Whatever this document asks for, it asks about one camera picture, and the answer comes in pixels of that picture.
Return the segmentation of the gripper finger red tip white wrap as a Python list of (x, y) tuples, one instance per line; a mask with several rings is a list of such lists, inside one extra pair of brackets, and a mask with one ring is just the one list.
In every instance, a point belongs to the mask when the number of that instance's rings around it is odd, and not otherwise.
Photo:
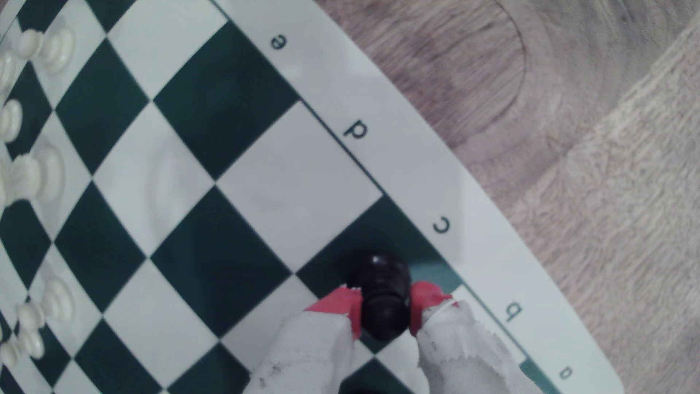
[(338, 393), (362, 334), (362, 293), (340, 286), (285, 319), (244, 393)]
[(409, 308), (409, 331), (430, 393), (542, 393), (464, 300), (419, 281)]

